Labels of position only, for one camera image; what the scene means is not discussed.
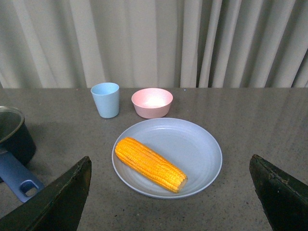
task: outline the light blue cup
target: light blue cup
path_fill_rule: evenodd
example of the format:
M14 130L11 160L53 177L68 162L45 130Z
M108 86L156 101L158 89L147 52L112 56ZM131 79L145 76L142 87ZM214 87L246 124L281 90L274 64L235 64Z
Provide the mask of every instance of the light blue cup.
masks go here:
M91 88L91 93L98 110L103 118L112 118L119 114L120 92L116 83L100 83Z

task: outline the pot rim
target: pot rim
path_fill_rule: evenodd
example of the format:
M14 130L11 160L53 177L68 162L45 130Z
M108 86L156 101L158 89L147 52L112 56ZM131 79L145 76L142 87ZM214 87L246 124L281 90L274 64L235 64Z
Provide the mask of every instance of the pot rim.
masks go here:
M0 144L3 143L4 141L8 140L13 134L16 133L16 131L23 125L23 123L25 122L25 116L24 114L17 108L15 107L10 107L10 106L0 106L0 113L2 112L12 112L12 113L16 113L20 116L20 122L18 124L18 126L7 136L5 136L4 138L2 138L0 140Z

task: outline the plastic bowl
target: plastic bowl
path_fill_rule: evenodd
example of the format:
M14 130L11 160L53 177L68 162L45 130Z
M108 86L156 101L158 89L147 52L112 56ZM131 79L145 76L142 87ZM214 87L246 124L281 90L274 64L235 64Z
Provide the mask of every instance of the plastic bowl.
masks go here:
M146 119L167 115L172 100L172 94L160 88L145 88L135 92L131 97L137 114Z

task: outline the gray table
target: gray table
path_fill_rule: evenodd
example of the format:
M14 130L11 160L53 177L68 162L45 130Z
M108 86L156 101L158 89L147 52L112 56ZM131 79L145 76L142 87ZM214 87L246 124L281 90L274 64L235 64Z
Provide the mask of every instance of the gray table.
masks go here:
M79 231L271 230L249 173L258 154L308 184L308 89L169 89L167 117L196 123L218 141L218 178L185 199L141 195L116 175L118 136L143 121L121 89L120 113L99 117L89 89L0 90L0 105L19 108L37 145L28 168L50 184L83 156L92 160L90 193ZM21 203L0 184L0 218Z

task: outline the white curtain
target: white curtain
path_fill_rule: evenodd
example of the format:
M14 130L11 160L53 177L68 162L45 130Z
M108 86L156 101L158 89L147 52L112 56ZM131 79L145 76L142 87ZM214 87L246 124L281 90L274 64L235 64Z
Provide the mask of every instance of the white curtain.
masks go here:
M308 87L307 0L0 0L0 87Z

